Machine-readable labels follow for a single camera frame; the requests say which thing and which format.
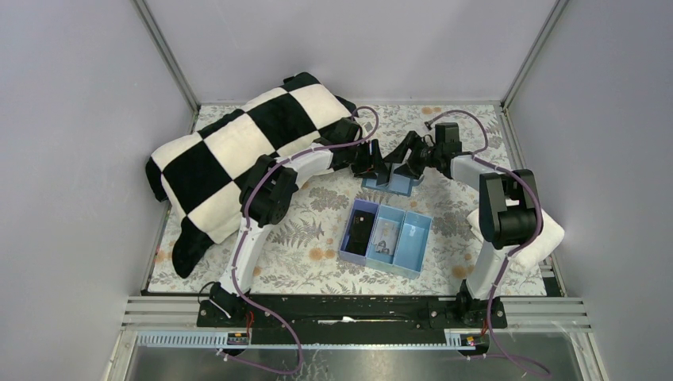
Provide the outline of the teal leather card holder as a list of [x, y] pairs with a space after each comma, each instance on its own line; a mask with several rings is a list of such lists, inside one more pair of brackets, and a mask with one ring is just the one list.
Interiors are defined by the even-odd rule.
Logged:
[[409, 197], [412, 194], [413, 189], [418, 187], [424, 181], [425, 177], [422, 176], [419, 179], [411, 179], [395, 174], [394, 171], [398, 167], [401, 167], [401, 164], [391, 164], [390, 181], [387, 184], [378, 185], [376, 179], [364, 179], [361, 184], [362, 188]]

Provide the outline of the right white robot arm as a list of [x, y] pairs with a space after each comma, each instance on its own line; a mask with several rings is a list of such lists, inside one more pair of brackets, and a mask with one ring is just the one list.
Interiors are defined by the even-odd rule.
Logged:
[[434, 133], [430, 142], [408, 133], [384, 160], [397, 164], [395, 174], [406, 178], [419, 179], [430, 167], [478, 191], [483, 246], [452, 311], [456, 320], [475, 327], [487, 323], [496, 311], [498, 286], [511, 258], [543, 229], [536, 179], [529, 169], [509, 170], [463, 150], [456, 123], [442, 123]]

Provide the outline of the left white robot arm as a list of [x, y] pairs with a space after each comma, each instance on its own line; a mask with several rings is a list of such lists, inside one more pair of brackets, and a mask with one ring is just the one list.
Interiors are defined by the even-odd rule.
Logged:
[[386, 176], [379, 141], [349, 117], [325, 137], [299, 152], [272, 158], [263, 155], [241, 192], [242, 217], [232, 256], [220, 279], [200, 304], [202, 317], [236, 324], [248, 316], [252, 274], [268, 235], [285, 218], [294, 194], [308, 179], [348, 168], [355, 177]]

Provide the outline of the black card in box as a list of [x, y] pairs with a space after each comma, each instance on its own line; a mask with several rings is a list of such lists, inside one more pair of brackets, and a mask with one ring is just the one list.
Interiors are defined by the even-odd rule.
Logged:
[[348, 231], [345, 251], [364, 256], [371, 239], [372, 225], [352, 225]]

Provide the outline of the VIP card in box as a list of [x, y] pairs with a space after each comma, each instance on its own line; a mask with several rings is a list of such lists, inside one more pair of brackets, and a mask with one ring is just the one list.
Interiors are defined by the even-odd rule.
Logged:
[[393, 251], [391, 250], [391, 248], [387, 247], [387, 243], [386, 243], [385, 240], [381, 240], [381, 241], [379, 241], [378, 243], [375, 244], [374, 252], [378, 253], [378, 254], [386, 255], [386, 256], [392, 256], [393, 255]]

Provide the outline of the purple open box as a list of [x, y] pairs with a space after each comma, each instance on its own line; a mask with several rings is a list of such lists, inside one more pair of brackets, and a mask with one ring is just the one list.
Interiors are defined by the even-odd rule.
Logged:
[[341, 260], [364, 266], [367, 247], [374, 228], [379, 204], [363, 199], [354, 200], [342, 238], [339, 257]]

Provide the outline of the floral patterned table mat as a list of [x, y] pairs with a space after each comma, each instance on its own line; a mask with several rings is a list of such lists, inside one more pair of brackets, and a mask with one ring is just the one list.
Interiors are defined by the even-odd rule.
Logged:
[[[510, 164], [499, 106], [372, 106], [381, 124], [376, 133], [383, 155], [394, 149], [408, 130], [421, 135], [423, 126], [445, 110], [461, 109], [474, 114], [484, 125], [489, 148], [479, 157], [513, 168]], [[455, 294], [475, 270], [481, 244], [471, 231], [467, 216], [478, 206], [478, 194], [434, 171], [409, 197], [361, 187], [350, 171], [313, 177], [294, 194], [290, 210], [274, 227], [253, 269], [252, 292], [261, 294]], [[417, 279], [407, 279], [341, 260], [339, 247], [355, 198], [379, 202], [433, 218], [429, 240]], [[144, 291], [149, 293], [196, 293], [220, 278], [234, 250], [236, 235], [211, 247], [188, 278], [178, 276], [171, 258], [180, 234], [174, 211], [167, 218], [156, 250], [153, 269]], [[543, 273], [515, 271], [510, 267], [501, 287], [505, 295], [546, 296]]]

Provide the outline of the light blue middle box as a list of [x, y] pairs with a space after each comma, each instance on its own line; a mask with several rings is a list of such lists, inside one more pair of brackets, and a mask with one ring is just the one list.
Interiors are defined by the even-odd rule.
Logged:
[[366, 251], [366, 266], [377, 271], [393, 273], [394, 254], [406, 212], [379, 205]]

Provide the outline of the light blue box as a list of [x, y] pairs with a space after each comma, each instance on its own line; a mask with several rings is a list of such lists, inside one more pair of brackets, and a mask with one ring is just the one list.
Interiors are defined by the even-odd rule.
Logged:
[[366, 251], [366, 266], [377, 271], [393, 273], [394, 254], [406, 212], [379, 205]]
[[408, 279], [419, 277], [432, 222], [431, 217], [406, 212], [393, 255], [393, 274]]

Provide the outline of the light blue right box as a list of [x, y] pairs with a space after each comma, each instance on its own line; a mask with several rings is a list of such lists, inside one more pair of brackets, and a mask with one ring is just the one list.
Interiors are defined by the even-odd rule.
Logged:
[[432, 222], [431, 217], [406, 212], [393, 255], [393, 274], [408, 279], [419, 277]]

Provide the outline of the white folded towel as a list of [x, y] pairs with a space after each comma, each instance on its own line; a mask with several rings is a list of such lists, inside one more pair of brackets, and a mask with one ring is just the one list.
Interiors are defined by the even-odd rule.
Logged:
[[[529, 246], [515, 254], [514, 258], [510, 260], [508, 269], [514, 272], [532, 271], [538, 266], [539, 262], [550, 256], [564, 239], [565, 232], [563, 228], [545, 210], [542, 210], [542, 215], [543, 226], [540, 235]], [[468, 214], [467, 222], [476, 239], [484, 243], [485, 240], [479, 229], [478, 209]]]

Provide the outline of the black white checkered blanket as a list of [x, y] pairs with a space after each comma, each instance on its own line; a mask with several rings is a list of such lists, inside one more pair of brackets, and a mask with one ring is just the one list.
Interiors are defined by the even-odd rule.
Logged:
[[175, 273], [189, 277], [211, 246], [237, 231], [240, 193], [260, 156], [308, 148], [355, 111], [354, 103], [302, 72], [157, 148], [144, 170], [156, 200], [169, 201], [179, 217], [181, 233], [171, 255]]

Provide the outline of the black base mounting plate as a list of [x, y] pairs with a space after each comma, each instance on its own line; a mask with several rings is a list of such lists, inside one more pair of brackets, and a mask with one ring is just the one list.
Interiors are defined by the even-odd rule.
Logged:
[[443, 344], [445, 330], [507, 326], [500, 299], [493, 302], [433, 296], [345, 296], [253, 294], [227, 302], [199, 304], [199, 328], [242, 329], [253, 344]]

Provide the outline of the aluminium frame rail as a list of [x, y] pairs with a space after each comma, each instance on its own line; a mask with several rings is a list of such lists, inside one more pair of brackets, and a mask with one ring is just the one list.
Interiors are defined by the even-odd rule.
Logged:
[[[567, 329], [590, 332], [592, 326], [581, 298], [504, 297], [504, 314], [516, 329]], [[194, 296], [132, 296], [122, 322], [125, 325], [194, 328], [199, 316]]]

